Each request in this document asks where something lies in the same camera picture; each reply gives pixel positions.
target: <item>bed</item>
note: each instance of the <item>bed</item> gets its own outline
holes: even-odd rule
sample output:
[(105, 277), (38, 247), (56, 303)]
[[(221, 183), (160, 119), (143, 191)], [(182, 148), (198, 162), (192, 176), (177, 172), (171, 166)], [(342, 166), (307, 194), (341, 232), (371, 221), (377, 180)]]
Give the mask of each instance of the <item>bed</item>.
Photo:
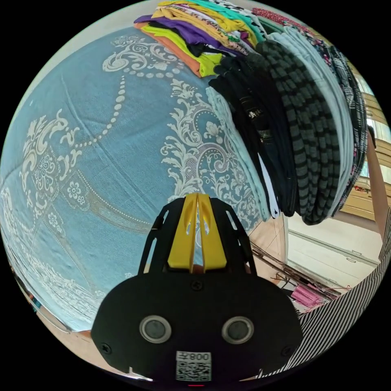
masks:
[(231, 204), (248, 232), (259, 222), (208, 103), (209, 78), (129, 27), (156, 3), (120, 10), (62, 48), (6, 137), (0, 223), (10, 263), (73, 331), (90, 329), (104, 296), (138, 272), (168, 202), (207, 193)]

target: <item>floor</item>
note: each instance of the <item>floor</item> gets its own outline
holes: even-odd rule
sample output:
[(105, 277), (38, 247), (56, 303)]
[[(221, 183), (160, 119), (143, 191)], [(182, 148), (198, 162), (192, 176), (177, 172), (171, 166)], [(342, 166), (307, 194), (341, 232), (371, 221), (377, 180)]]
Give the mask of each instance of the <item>floor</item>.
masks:
[[(250, 241), (280, 262), (285, 262), (285, 227), (282, 216), (275, 220), (270, 219), (267, 222), (261, 222), (250, 234)], [(254, 261), (257, 274), (260, 277), (278, 284), (279, 280), (275, 279), (276, 270), (274, 268), (256, 256), (254, 256)]]

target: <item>white floral pattern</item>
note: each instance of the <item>white floral pattern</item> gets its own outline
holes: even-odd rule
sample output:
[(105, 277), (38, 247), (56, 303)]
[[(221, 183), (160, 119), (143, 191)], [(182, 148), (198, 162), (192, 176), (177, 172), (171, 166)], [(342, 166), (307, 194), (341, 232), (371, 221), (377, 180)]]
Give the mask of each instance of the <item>white floral pattern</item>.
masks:
[(69, 198), (74, 198), (75, 200), (77, 200), (77, 198), (79, 197), (80, 193), (81, 193), (81, 189), (80, 189), (80, 185), (78, 182), (73, 182), (70, 181), (69, 182), (69, 187), (68, 189), (66, 190), (68, 192), (68, 195), (69, 195)]
[(215, 193), (208, 191), (210, 196), (230, 204), (244, 228), (250, 231), (259, 219), (259, 212), (236, 154), (228, 138), (223, 137), (220, 126), (211, 121), (206, 122), (204, 129), (198, 125), (202, 115), (215, 118), (211, 106), (202, 99), (197, 88), (176, 79), (172, 80), (171, 86), (171, 97), (177, 98), (177, 104), (183, 109), (174, 108), (171, 113), (174, 123), (168, 126), (175, 135), (167, 136), (160, 150), (165, 156), (162, 162), (170, 165), (168, 176), (175, 181), (174, 194), (168, 202), (190, 193), (205, 193), (207, 186)]
[(111, 44), (122, 50), (114, 52), (103, 62), (105, 72), (123, 70), (130, 75), (151, 79), (154, 76), (173, 77), (183, 68), (183, 63), (166, 47), (156, 42), (147, 43), (138, 35), (123, 35)]

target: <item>folded clothes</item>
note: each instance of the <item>folded clothes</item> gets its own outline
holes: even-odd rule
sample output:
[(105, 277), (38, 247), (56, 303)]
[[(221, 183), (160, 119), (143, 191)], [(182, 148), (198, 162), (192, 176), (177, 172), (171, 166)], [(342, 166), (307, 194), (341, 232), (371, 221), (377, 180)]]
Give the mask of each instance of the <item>folded clothes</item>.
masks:
[(134, 25), (146, 34), (152, 34), (158, 42), (165, 45), (178, 58), (180, 58), (189, 68), (198, 76), (214, 75), (213, 68), (220, 63), (221, 54), (193, 56), (186, 47), (186, 42), (172, 31), (157, 29), (149, 26), (147, 23)]
[(299, 210), (307, 224), (327, 217), (339, 182), (338, 137), (330, 108), (304, 64), (277, 42), (257, 45), (246, 60), (267, 71), (288, 114), (299, 188)]
[(248, 26), (248, 24), (246, 24), (245, 22), (243, 22), (243, 20), (240, 20), (239, 18), (235, 18), (235, 19), (227, 18), (224, 14), (212, 10), (211, 8), (208, 8), (204, 5), (198, 5), (192, 1), (185, 1), (185, 0), (162, 1), (158, 4), (158, 7), (169, 6), (172, 4), (178, 4), (181, 7), (186, 7), (192, 10), (192, 12), (197, 13), (202, 18), (205, 17), (205, 15), (209, 16), (223, 30), (225, 30), (228, 33), (233, 31), (246, 32), (248, 34), (248, 40), (253, 48), (258, 43), (257, 37), (255, 36), (251, 28)]
[(331, 211), (337, 207), (343, 195), (346, 187), (345, 183), (349, 179), (353, 165), (353, 126), (349, 108), (337, 79), (316, 49), (293, 28), (284, 27), (284, 31), (283, 34), (271, 34), (269, 39), (279, 42), (303, 62), (315, 84), (322, 92), (336, 125), (340, 154), (340, 175), (337, 193), (330, 208)]
[(215, 38), (211, 37), (207, 32), (198, 27), (195, 27), (191, 23), (184, 22), (181, 20), (171, 20), (164, 16), (160, 18), (152, 18), (152, 15), (145, 15), (137, 18), (134, 23), (144, 23), (154, 20), (158, 23), (161, 23), (167, 27), (178, 29), (180, 31), (183, 39), (188, 44), (199, 44), (203, 43), (210, 45), (218, 50), (224, 51), (232, 55), (242, 55), (240, 52), (237, 52), (231, 48), (225, 47), (221, 42), (217, 41)]

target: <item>black-and-white striped cloth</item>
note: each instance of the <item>black-and-white striped cloth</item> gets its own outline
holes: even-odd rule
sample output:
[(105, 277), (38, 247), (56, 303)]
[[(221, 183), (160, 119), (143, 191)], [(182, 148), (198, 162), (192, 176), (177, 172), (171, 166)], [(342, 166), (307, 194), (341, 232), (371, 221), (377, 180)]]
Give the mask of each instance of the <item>black-and-white striped cloth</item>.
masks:
[(279, 370), (259, 378), (286, 371), (315, 358), (331, 348), (356, 323), (372, 300), (391, 260), (391, 207), (388, 209), (384, 242), (379, 254), (380, 265), (361, 283), (342, 297), (301, 315), (304, 339), (288, 363)]

